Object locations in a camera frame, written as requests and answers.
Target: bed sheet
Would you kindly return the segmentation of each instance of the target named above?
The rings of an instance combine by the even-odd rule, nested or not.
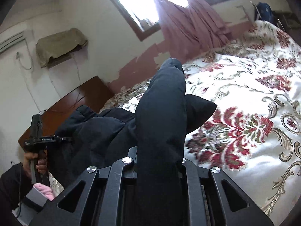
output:
[[[287,217],[301,193],[301,48],[274,25],[256,21],[242,39],[183,65],[186,94],[218,105],[188,134],[184,155],[221,167],[270,217]],[[135,112],[150,79],[104,108]]]

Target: person's left hand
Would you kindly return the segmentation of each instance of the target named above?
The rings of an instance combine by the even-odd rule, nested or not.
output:
[[[47,171],[46,154],[44,152],[41,152],[39,154],[24,153],[23,170],[25,171],[26,176],[28,176],[29,178],[31,178],[30,160],[37,158],[39,159],[38,165],[36,165],[38,172],[45,174]]]

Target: curtain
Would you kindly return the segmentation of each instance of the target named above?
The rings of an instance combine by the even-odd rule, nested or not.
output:
[[[231,32],[205,0],[188,0],[188,7],[154,0],[159,23],[172,57],[182,63],[229,43]]]

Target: metal bolt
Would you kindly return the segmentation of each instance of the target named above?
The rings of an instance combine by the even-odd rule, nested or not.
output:
[[[87,168],[87,172],[88,172],[88,173],[93,173],[93,172],[96,171],[96,169],[97,169],[97,168],[96,168],[95,166],[90,166],[90,167]]]
[[[212,167],[211,171],[214,173],[219,173],[221,171],[221,169],[219,169],[219,167]]]
[[[125,158],[122,159],[122,162],[125,163],[125,164],[131,163],[131,161],[132,161],[132,158],[130,158],[130,157],[125,157]]]

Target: black cable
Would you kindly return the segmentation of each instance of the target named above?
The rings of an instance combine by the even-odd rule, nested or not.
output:
[[[18,208],[18,213],[16,218],[18,218],[21,214],[21,177],[22,177],[22,167],[23,167],[23,163],[20,166],[20,180],[19,180],[19,208]]]

